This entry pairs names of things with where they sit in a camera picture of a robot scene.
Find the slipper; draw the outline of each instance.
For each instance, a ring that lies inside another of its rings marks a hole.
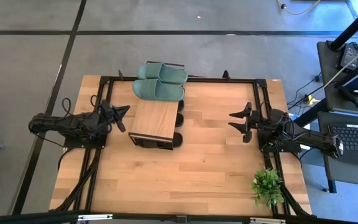
[[[182,86],[162,83],[156,78],[136,80],[132,89],[143,100],[181,101],[185,97]]]
[[[167,67],[164,63],[150,63],[139,69],[137,78],[158,78],[163,83],[184,84],[187,81],[187,72],[182,69]]]

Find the wooden tabletop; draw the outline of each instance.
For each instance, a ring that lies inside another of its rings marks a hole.
[[[84,76],[75,114],[93,109],[90,97],[97,93],[99,79]],[[272,107],[287,111],[281,81],[267,80],[267,84]],[[175,130],[183,135],[181,147],[144,149],[113,125],[101,154],[92,212],[271,215],[264,205],[254,205],[251,189],[255,172],[264,168],[258,140],[244,144],[240,133],[227,124],[244,122],[229,113],[243,110],[248,101],[255,105],[252,85],[188,82],[184,88],[185,122]],[[111,103],[131,106],[123,119],[131,131],[139,104],[132,82],[114,82]],[[75,149],[63,158],[50,208],[59,206],[77,184],[83,154],[83,149]],[[299,161],[288,153],[280,155],[287,188],[310,213]]]
[[[177,113],[178,102],[139,99],[131,136],[145,138],[143,135],[148,135],[147,139],[163,137],[172,141]]]

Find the concrete floor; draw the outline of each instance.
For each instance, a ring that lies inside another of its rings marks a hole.
[[[293,11],[311,4],[287,1]],[[79,5],[80,0],[0,0],[0,29],[71,29]],[[294,17],[271,0],[93,0],[85,7],[80,29],[343,30],[352,20],[344,2],[322,2]],[[77,36],[53,113],[63,114],[64,97],[75,103],[83,75],[117,75],[120,69],[133,76],[146,60],[181,63],[188,73],[206,77],[221,77],[228,70],[231,77],[280,78],[290,101],[296,89],[319,73],[316,43],[327,39],[332,37]],[[9,213],[34,140],[27,124],[45,109],[67,40],[65,35],[0,36],[0,141],[5,144],[0,151],[0,215]],[[300,93],[319,85],[312,83]],[[58,134],[47,137],[63,142]],[[44,143],[24,212],[48,209],[60,154],[61,149]],[[304,173],[315,215],[358,221],[358,186],[341,183],[338,194],[329,195],[319,192],[326,187],[319,167],[304,166]]]

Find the black desk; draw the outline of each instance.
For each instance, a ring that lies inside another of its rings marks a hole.
[[[318,123],[320,132],[328,133],[328,123],[343,123],[347,119],[351,119],[352,123],[358,123],[358,117],[335,113],[318,113]],[[341,162],[341,158],[333,159],[324,155],[324,165],[328,178],[329,191],[336,193],[335,180],[358,184],[358,166]]]
[[[317,43],[318,58],[320,61],[321,73],[323,75],[324,85],[339,71],[336,65],[339,63],[341,52],[335,52],[328,48],[326,42]],[[347,74],[342,72],[336,80],[340,80]],[[358,109],[350,101],[345,100],[339,95],[337,89],[334,88],[335,84],[330,84],[324,89],[326,98],[310,108],[307,112],[295,120],[295,123],[303,127],[317,118],[319,111],[338,111],[345,113],[358,114]]]

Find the keyboard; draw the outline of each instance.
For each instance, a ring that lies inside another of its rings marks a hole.
[[[342,140],[345,152],[358,151],[358,125],[332,124],[329,125],[329,128],[333,134],[337,134]]]

